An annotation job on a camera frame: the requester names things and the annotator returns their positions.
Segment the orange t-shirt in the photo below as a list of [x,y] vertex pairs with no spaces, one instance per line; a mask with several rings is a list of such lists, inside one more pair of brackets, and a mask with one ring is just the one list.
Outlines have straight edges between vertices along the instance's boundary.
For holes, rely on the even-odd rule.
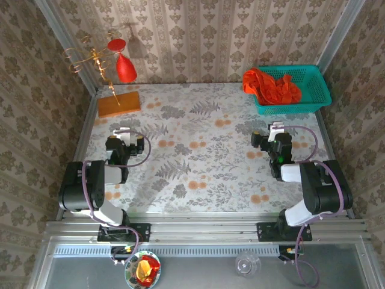
[[301,101],[302,93],[292,82],[292,76],[284,74],[279,79],[252,68],[243,76],[242,88],[246,94],[253,94],[259,105],[289,105]]

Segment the teal plastic basket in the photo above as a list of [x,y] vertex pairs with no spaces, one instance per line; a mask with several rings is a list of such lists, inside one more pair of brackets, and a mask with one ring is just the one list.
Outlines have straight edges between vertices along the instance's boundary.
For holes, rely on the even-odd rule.
[[255,99],[257,113],[260,115],[314,113],[331,104],[329,89],[315,65],[261,66],[259,69],[274,79],[285,74],[291,75],[292,82],[301,90],[301,101],[297,104],[263,106]]

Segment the floral tablecloth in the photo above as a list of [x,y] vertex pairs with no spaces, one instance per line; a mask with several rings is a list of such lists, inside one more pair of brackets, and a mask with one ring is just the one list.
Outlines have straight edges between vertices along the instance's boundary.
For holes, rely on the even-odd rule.
[[141,110],[96,116],[85,159],[105,160],[114,129],[147,136],[145,151],[130,159],[128,180],[106,187],[107,199],[133,213],[277,213],[299,202],[299,183],[271,175],[267,153],[251,135],[281,121],[292,136],[292,157],[326,160],[314,113],[261,116],[239,83],[119,85],[137,91]]

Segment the red goblet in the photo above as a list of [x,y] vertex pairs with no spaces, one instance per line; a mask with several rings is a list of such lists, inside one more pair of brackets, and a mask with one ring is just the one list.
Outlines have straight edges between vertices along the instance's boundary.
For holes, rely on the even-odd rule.
[[126,41],[123,39],[113,39],[108,43],[108,49],[116,52],[119,56],[116,62],[116,71],[121,82],[134,82],[137,78],[137,72],[131,60],[123,55],[126,47]]

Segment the red foil wrapper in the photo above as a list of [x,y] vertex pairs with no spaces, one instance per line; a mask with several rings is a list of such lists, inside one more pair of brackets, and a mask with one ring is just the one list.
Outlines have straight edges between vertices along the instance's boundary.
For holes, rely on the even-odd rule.
[[144,278],[144,285],[149,287],[156,278],[156,275],[161,268],[161,264],[152,256],[145,255],[142,257],[143,261],[147,261],[149,269],[146,270],[146,277]]

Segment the gold foil wrapper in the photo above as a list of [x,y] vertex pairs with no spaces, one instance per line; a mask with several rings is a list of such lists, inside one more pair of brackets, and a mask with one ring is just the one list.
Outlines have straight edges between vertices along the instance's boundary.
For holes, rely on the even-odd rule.
[[147,259],[142,259],[137,266],[136,269],[136,277],[144,281],[147,277],[150,276],[152,271],[152,267]]

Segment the clear plastic cup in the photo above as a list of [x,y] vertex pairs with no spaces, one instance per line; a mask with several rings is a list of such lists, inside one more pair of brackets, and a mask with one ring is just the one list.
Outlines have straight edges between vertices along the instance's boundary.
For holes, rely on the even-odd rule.
[[254,252],[245,250],[237,255],[235,269],[240,276],[250,278],[260,272],[261,261]]

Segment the floral patterned bowl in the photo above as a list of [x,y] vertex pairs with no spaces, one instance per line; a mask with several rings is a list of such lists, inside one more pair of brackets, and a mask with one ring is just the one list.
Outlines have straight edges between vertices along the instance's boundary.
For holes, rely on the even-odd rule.
[[136,277],[136,269],[137,269],[138,263],[142,260],[142,257],[145,255],[150,255],[154,257],[161,264],[160,259],[151,251],[142,250],[135,253],[135,255],[131,258],[131,260],[125,266],[125,279],[130,289],[152,289],[160,277],[161,268],[159,269],[155,280],[149,287],[145,286],[143,281],[139,280]]

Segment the aluminium side rail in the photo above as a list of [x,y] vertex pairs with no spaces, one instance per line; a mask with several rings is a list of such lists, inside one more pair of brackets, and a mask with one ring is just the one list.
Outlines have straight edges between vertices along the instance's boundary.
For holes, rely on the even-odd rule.
[[320,136],[322,138],[322,143],[323,143],[323,145],[321,146],[321,150],[325,150],[325,153],[327,155],[327,158],[326,158],[327,161],[333,161],[334,163],[336,163],[336,165],[332,165],[329,168],[330,168],[331,172],[333,174],[335,174],[335,177],[336,177],[336,180],[338,181],[338,183],[340,185],[343,185],[343,184],[345,184],[345,178],[343,178],[342,181],[340,180],[340,177],[342,176],[342,171],[340,169],[338,162],[336,161],[336,157],[335,157],[334,152],[333,152],[331,141],[330,141],[330,138],[328,136],[327,128],[326,128],[324,119],[322,117],[321,111],[318,110],[315,113],[315,116],[317,119],[319,131],[320,131]]
[[97,114],[97,99],[92,98],[79,136],[78,145],[72,161],[84,161],[90,141],[93,123]]

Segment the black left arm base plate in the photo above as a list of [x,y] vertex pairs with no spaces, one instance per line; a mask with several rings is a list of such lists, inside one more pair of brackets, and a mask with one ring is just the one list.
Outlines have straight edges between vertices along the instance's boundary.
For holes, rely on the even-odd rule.
[[[150,240],[150,223],[132,223],[132,229],[137,231],[139,242],[149,242]],[[134,243],[136,235],[128,229],[110,228],[100,225],[97,233],[98,242],[110,243]]]

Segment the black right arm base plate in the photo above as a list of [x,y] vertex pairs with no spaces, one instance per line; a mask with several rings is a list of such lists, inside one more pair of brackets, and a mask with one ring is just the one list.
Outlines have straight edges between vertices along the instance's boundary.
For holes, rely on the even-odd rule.
[[288,226],[277,222],[260,222],[256,224],[257,237],[260,242],[296,241],[300,226]]

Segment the aluminium mounting rail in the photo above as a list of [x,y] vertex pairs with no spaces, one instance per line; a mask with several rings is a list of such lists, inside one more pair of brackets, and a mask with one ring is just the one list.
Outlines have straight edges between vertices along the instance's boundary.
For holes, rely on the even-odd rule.
[[[132,223],[150,223],[150,244],[257,244],[257,223],[274,222],[276,213],[133,213]],[[48,222],[44,239],[64,244],[95,244],[98,223],[89,217],[64,213]],[[312,244],[367,243],[371,235],[365,222],[346,214],[319,220],[310,226]]]

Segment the aluminium frame post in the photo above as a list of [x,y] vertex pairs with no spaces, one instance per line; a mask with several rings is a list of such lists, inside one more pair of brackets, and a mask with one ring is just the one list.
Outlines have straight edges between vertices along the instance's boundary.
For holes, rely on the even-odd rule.
[[336,55],[343,40],[352,27],[366,0],[348,0],[321,56],[316,64],[322,74],[325,74],[333,57]]
[[[81,52],[79,45],[77,44],[76,37],[70,32],[70,28],[64,23],[64,17],[60,16],[59,8],[51,0],[35,0],[35,3],[43,13],[49,26],[52,28],[56,38],[61,43],[64,50],[69,48],[75,48],[76,51],[69,51],[71,62],[76,62],[84,59],[84,55]],[[90,95],[94,98],[97,94],[98,83],[93,76],[93,68],[90,62],[81,63],[80,71],[78,72],[83,84],[87,88]]]

